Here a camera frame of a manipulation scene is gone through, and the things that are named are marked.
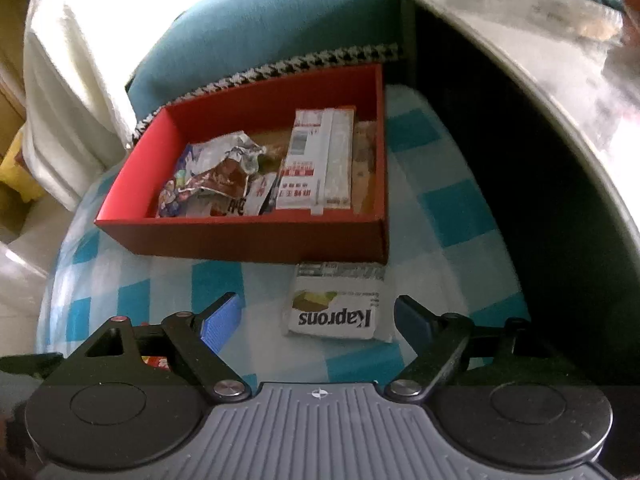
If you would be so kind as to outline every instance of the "teal cushion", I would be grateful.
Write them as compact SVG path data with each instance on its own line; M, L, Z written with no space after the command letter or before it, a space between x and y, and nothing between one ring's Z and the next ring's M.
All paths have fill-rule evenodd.
M399 5L400 0L201 0L175 20L140 64L129 87L136 117L266 63L344 46L399 43Z

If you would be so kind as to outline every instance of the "ribbed rubber surface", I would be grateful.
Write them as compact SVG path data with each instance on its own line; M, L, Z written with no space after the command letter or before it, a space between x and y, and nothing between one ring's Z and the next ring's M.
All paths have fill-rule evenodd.
M372 384L265 384L212 410L173 455L135 470L83 473L50 465L41 480L600 480L590 466L532 476L503 472L451 447L419 406Z

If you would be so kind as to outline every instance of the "floor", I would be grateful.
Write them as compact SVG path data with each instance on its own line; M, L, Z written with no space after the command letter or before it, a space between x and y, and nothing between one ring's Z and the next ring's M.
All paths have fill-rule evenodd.
M0 356L33 352L47 275L71 218L46 195L31 207L20 236L0 242Z

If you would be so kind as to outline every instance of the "white cloth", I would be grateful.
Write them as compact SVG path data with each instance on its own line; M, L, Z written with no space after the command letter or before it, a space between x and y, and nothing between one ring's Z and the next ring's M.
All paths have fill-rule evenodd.
M31 0L24 34L24 158L73 210L125 154L136 118L125 85L197 0Z

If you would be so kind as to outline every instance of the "cardboard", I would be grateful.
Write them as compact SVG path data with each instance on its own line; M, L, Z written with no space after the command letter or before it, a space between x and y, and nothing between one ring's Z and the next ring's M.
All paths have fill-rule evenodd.
M377 121L372 212L276 210L258 217L155 218L158 194L188 142L293 126L297 108L355 106ZM327 68L165 107L124 163L95 224L135 254L243 262L380 262L388 257L382 66Z

